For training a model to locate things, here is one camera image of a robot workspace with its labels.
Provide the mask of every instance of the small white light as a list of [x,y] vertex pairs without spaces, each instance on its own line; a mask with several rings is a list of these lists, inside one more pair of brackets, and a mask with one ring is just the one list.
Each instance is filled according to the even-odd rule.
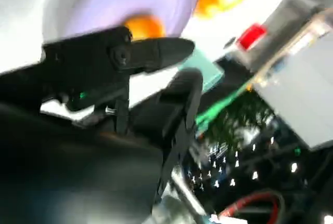
[[333,216],[332,215],[326,215],[324,217],[324,224],[333,224]]
[[297,170],[297,163],[293,163],[293,164],[291,165],[291,172],[292,172],[292,173],[295,173],[296,170]]
[[256,179],[258,179],[258,172],[254,171],[253,175],[252,175],[252,180],[256,180]]
[[215,181],[215,184],[214,184],[214,186],[215,186],[215,187],[217,187],[217,188],[219,188],[219,187],[220,187],[220,185],[219,185],[219,181],[218,181],[218,180],[216,180],[216,181]]
[[230,182],[230,186],[235,186],[236,185],[236,183],[235,183],[235,179],[231,179],[231,182]]

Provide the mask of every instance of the purple round object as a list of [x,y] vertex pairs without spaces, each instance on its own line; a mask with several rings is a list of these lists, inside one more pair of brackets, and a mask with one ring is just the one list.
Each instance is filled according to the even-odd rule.
[[179,36],[191,17],[195,0],[79,0],[65,36],[116,27],[128,17],[151,14],[160,19],[166,36]]

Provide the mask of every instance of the screw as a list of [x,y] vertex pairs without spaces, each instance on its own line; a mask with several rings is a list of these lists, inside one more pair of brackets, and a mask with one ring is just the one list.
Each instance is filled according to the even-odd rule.
[[111,108],[109,108],[108,106],[106,106],[106,108],[105,108],[105,113],[107,114],[107,115],[115,115],[116,114],[116,110],[115,109],[111,109]]

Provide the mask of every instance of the tree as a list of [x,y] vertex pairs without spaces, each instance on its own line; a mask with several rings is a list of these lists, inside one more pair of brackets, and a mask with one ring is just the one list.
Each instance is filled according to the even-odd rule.
[[244,144],[244,129],[266,128],[273,110],[255,91],[246,91],[224,108],[205,134],[212,143],[225,143],[229,150]]

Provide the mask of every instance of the string lights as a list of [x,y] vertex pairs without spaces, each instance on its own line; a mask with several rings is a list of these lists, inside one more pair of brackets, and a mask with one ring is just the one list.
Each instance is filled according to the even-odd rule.
[[234,187],[236,185],[235,179],[231,179],[230,186]]
[[219,181],[218,181],[218,180],[215,181],[214,186],[215,186],[216,188],[219,188],[219,187],[220,187],[220,184],[219,184]]
[[296,170],[297,170],[297,163],[293,163],[293,164],[291,165],[291,172],[292,172],[292,173],[295,173]]
[[252,174],[252,180],[257,180],[258,179],[258,172],[254,171]]

